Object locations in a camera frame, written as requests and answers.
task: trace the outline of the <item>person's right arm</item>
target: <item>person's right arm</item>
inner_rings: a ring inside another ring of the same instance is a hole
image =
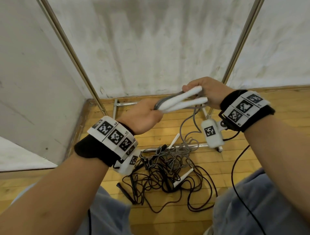
[[[205,77],[183,86],[201,85],[212,108],[219,109],[232,88]],[[273,115],[250,126],[244,135],[266,174],[288,201],[310,222],[310,138]]]

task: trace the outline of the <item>person's left hand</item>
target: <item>person's left hand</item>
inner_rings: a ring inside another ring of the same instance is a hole
[[[141,100],[116,120],[131,128],[135,135],[143,134],[162,119],[162,111],[154,110],[158,101],[159,99],[150,98]]]

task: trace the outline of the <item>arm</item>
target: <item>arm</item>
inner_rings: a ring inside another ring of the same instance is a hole
[[[183,91],[201,85],[208,105],[220,109],[223,99],[234,89],[209,77],[183,86]],[[244,135],[266,174],[281,193],[310,221],[310,139],[272,115],[250,126]]]
[[[162,118],[145,99],[118,119],[137,135]],[[0,215],[0,234],[75,234],[108,171],[97,158],[70,156]]]

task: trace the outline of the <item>hand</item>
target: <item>hand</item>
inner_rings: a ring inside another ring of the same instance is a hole
[[[152,129],[162,119],[162,111],[154,110],[154,106],[158,101],[159,99],[141,100],[118,118],[117,121],[127,125],[136,135],[143,134]]]
[[[202,86],[205,96],[208,98],[208,106],[214,109],[220,109],[223,99],[234,91],[234,89],[210,77],[193,80],[184,85],[182,90],[186,92],[195,86]]]

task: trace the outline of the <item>person's left arm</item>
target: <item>person's left arm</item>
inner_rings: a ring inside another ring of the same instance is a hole
[[[142,100],[117,121],[142,134],[162,118],[157,101]],[[74,153],[0,215],[0,234],[75,234],[108,168]]]

